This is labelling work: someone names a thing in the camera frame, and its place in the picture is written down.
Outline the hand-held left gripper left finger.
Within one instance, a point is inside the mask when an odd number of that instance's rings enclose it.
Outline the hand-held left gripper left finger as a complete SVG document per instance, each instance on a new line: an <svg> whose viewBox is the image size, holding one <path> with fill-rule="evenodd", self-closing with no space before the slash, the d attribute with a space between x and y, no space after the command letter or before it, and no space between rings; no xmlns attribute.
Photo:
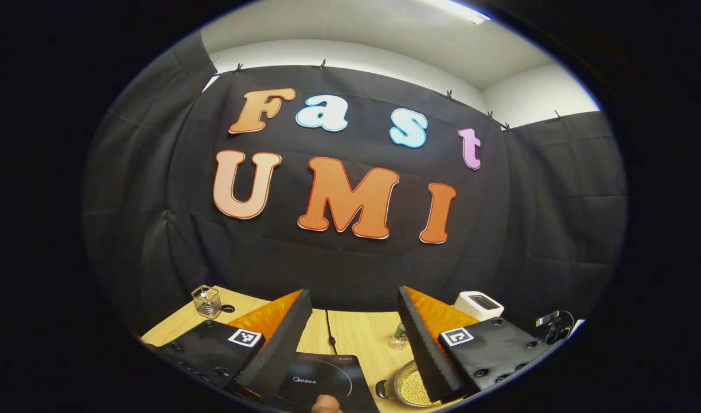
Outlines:
<svg viewBox="0 0 701 413"><path fill-rule="evenodd" d="M311 314L310 291L298 290L227 324L206 320L146 347L215 389L261 402L278 392Z"/></svg>

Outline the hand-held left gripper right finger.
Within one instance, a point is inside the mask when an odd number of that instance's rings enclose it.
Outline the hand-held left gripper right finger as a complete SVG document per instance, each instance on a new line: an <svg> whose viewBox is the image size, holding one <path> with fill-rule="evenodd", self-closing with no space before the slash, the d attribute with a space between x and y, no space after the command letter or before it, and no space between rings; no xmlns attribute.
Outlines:
<svg viewBox="0 0 701 413"><path fill-rule="evenodd" d="M449 403L500 383L545 358L557 338L536 338L503 317L479 321L402 286L398 313L432 402Z"/></svg>

